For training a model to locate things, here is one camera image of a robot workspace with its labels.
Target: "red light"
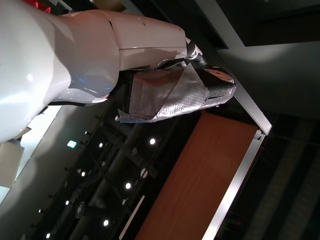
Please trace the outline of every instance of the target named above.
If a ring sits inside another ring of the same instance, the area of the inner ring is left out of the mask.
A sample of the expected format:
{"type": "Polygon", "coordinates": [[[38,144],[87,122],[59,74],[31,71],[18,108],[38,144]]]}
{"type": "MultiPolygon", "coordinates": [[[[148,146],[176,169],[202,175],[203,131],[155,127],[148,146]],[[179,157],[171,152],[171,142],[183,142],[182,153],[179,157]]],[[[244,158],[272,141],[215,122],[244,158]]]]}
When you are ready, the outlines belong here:
{"type": "Polygon", "coordinates": [[[42,2],[38,2],[37,0],[24,0],[27,4],[34,6],[37,9],[40,9],[46,13],[51,12],[51,7],[44,5],[42,2]]]}

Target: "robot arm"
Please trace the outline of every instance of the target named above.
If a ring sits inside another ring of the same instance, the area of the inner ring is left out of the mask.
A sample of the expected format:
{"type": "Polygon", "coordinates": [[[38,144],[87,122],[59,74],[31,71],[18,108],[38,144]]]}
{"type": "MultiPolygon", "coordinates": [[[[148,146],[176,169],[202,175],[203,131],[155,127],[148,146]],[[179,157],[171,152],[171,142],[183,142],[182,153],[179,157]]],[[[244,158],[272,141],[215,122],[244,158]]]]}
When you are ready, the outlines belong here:
{"type": "Polygon", "coordinates": [[[153,69],[188,55],[178,26],[120,12],[55,16],[22,0],[0,1],[0,143],[50,102],[99,103],[119,71],[153,69]]]}

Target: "wooden panel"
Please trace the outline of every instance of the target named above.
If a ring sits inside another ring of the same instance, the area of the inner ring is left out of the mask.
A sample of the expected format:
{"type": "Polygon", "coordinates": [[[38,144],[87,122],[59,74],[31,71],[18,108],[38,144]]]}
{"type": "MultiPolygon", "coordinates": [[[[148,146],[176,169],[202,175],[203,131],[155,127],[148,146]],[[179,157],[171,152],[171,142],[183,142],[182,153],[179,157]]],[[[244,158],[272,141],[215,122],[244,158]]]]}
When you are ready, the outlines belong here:
{"type": "Polygon", "coordinates": [[[256,126],[204,113],[136,240],[201,240],[256,126]]]}

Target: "white wall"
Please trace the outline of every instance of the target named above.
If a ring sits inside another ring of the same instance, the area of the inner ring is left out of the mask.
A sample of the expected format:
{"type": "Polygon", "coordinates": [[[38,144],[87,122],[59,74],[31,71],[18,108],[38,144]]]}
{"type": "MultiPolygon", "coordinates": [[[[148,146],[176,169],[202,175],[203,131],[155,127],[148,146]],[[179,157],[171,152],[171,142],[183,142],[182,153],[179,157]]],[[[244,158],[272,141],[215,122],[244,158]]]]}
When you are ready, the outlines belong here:
{"type": "Polygon", "coordinates": [[[320,42],[218,53],[262,110],[320,119],[320,42]]]}
{"type": "Polygon", "coordinates": [[[69,140],[86,141],[85,131],[92,131],[108,101],[90,107],[63,106],[42,141],[25,165],[13,188],[0,205],[0,239],[18,240],[30,231],[42,217],[38,210],[46,209],[64,181],[80,149],[67,147],[69,140]]]}
{"type": "MultiPolygon", "coordinates": [[[[45,135],[60,109],[61,106],[50,106],[44,111],[44,113],[36,116],[28,125],[28,127],[32,130],[24,134],[20,142],[20,145],[24,148],[24,152],[15,179],[18,178],[21,171],[24,169],[25,165],[29,161],[31,155],[37,148],[38,144],[42,140],[42,137],[45,135]]],[[[10,188],[0,186],[0,204],[5,199],[9,191],[10,188]]]]}

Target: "gray cloth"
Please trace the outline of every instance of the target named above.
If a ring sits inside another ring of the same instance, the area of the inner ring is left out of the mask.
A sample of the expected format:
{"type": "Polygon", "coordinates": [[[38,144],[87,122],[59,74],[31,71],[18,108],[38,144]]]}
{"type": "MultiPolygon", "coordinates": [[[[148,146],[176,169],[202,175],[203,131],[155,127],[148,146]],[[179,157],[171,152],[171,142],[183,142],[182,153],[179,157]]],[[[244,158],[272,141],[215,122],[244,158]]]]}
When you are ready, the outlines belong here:
{"type": "Polygon", "coordinates": [[[134,76],[129,113],[118,112],[121,123],[153,123],[223,104],[233,93],[234,89],[208,99],[209,90],[191,64],[184,69],[142,71],[134,76]]]}

